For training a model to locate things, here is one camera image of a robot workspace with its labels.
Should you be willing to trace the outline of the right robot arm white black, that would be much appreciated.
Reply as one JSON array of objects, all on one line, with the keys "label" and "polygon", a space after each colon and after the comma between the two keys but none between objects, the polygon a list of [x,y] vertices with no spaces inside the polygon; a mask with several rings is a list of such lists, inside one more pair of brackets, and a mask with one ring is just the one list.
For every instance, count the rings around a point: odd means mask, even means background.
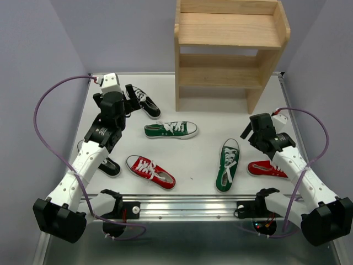
[{"label": "right robot arm white black", "polygon": [[312,170],[316,158],[306,162],[295,142],[281,132],[285,117],[277,109],[272,114],[252,115],[241,134],[251,146],[267,155],[294,185],[290,198],[276,188],[262,189],[254,200],[237,202],[234,216],[239,219],[280,216],[296,225],[306,240],[320,246],[351,232],[352,201],[328,188]]}]

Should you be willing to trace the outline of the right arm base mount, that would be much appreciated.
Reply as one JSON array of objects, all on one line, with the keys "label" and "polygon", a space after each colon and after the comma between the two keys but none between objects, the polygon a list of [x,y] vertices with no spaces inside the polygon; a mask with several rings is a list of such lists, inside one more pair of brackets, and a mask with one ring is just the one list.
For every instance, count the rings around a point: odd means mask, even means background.
[{"label": "right arm base mount", "polygon": [[254,200],[237,201],[233,215],[239,219],[254,219],[253,227],[255,232],[268,238],[273,237],[277,229],[276,218],[280,216],[268,210],[265,198],[270,194],[278,192],[279,190],[275,188],[261,189],[256,193]]}]

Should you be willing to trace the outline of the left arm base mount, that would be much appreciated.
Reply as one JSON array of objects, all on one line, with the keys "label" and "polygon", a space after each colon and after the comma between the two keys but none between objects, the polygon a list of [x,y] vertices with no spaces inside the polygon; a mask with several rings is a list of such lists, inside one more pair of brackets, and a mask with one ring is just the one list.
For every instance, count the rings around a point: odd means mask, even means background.
[{"label": "left arm base mount", "polygon": [[[124,203],[120,193],[109,189],[102,190],[91,201],[94,218],[102,221],[102,231],[105,238],[113,241],[134,240],[146,232],[146,227],[138,224],[128,224],[128,218],[138,219],[140,214],[133,213],[134,207],[140,207],[140,203]],[[130,237],[123,237],[128,227],[139,228],[141,232]]]}]

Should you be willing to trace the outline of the green sneaker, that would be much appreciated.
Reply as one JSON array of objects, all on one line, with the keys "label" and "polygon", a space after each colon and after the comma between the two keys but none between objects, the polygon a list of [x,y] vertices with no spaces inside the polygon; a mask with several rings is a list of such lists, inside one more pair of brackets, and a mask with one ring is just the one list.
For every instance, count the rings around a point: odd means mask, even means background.
[{"label": "green sneaker", "polygon": [[199,128],[190,121],[158,121],[156,124],[145,125],[144,132],[150,139],[175,138],[185,140],[195,137],[199,132]]},{"label": "green sneaker", "polygon": [[233,184],[240,159],[240,147],[235,139],[227,139],[221,147],[216,189],[225,193]]}]

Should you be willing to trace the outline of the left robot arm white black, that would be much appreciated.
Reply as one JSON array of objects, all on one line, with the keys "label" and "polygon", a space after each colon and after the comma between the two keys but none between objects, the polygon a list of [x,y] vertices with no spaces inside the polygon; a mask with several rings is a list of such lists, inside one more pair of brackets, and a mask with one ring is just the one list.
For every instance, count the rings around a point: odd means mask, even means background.
[{"label": "left robot arm white black", "polygon": [[93,96],[100,113],[85,135],[77,157],[67,164],[67,173],[59,185],[46,199],[37,199],[33,205],[41,231],[75,243],[93,220],[105,220],[107,215],[115,218],[122,213],[122,196],[112,190],[102,190],[85,203],[81,203],[81,198],[87,198],[87,185],[121,139],[126,118],[140,109],[133,86],[126,85],[126,90],[127,94],[112,91]]}]

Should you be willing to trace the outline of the red sneaker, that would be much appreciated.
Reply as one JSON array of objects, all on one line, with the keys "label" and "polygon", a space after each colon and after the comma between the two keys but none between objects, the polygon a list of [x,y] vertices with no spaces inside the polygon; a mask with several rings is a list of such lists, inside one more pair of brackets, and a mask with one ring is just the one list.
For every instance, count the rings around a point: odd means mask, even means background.
[{"label": "red sneaker", "polygon": [[247,165],[247,171],[250,175],[272,176],[279,178],[288,178],[286,173],[278,166],[274,166],[271,161],[254,161]]},{"label": "red sneaker", "polygon": [[132,174],[144,178],[163,189],[171,190],[176,185],[175,178],[149,158],[131,155],[126,159],[125,163]]}]

